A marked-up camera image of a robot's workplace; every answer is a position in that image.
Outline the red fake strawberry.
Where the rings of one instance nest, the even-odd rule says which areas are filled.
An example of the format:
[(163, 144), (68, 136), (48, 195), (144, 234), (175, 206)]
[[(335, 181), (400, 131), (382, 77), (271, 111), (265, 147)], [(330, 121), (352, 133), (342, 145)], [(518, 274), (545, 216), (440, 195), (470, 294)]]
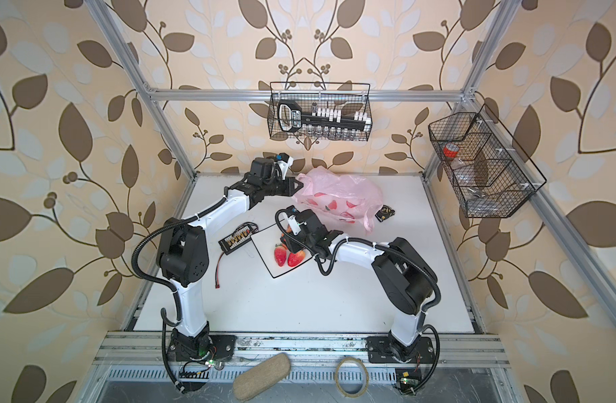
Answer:
[(304, 250), (301, 250), (297, 253), (290, 253), (287, 258), (288, 267), (295, 268), (301, 265), (304, 262), (305, 257), (306, 253), (304, 252)]
[(287, 257), (288, 250), (284, 245), (279, 244), (274, 248), (274, 259), (279, 267), (283, 267), (286, 264)]

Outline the pink plastic bag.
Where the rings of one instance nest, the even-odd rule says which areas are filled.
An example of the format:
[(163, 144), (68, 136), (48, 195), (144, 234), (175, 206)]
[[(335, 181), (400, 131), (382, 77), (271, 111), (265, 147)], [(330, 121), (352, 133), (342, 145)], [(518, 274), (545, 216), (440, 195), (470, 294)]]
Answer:
[(293, 196), (297, 205), (312, 209), (320, 219), (359, 224), (367, 233), (383, 207), (383, 193), (373, 181), (356, 175), (338, 175), (317, 167), (297, 180), (303, 187)]

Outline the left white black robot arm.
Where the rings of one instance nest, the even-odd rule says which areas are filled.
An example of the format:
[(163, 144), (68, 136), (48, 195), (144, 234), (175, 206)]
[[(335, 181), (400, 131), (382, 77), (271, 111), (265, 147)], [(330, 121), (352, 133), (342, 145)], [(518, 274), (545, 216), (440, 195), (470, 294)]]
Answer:
[[(211, 346), (209, 321), (201, 307), (201, 279), (210, 266), (207, 238), (267, 196), (293, 196), (299, 191), (301, 182), (288, 175), (293, 164), (294, 159), (286, 153), (257, 157), (250, 171), (240, 181), (225, 187), (216, 203), (189, 218), (166, 221), (140, 241), (132, 253), (131, 268), (137, 277), (172, 292), (176, 319), (170, 321), (163, 308), (163, 324), (173, 329), (178, 347), (198, 359), (207, 355)], [(163, 273), (161, 278), (139, 267), (140, 253), (156, 237), (160, 238), (156, 263)]]

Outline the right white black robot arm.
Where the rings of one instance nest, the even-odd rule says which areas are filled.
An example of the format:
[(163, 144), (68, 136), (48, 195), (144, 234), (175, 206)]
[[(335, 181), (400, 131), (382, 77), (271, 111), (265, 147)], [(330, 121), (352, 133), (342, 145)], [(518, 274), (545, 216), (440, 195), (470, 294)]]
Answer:
[(442, 292), (437, 275), (408, 240), (376, 243), (352, 237), (327, 229), (313, 211), (293, 206), (277, 211), (274, 221), (282, 243), (292, 253), (310, 253), (321, 275), (330, 275), (338, 263), (370, 269), (397, 309), (387, 349), (400, 362), (415, 357), (423, 333), (434, 329), (425, 318), (442, 301)]

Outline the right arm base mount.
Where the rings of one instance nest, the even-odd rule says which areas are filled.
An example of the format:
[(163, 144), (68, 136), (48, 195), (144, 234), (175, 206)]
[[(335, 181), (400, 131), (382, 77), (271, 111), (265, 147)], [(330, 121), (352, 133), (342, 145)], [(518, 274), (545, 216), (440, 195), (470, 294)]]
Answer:
[(366, 338), (368, 361), (372, 364), (432, 364), (436, 350), (429, 337), (419, 337), (404, 346), (392, 335)]

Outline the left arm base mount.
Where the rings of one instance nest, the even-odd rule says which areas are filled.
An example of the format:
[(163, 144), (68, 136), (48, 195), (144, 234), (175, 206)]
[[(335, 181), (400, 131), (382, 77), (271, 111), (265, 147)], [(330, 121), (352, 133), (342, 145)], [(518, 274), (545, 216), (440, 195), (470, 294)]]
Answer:
[(230, 361), (236, 350), (235, 335), (199, 335), (195, 338), (175, 332), (167, 352), (177, 362)]

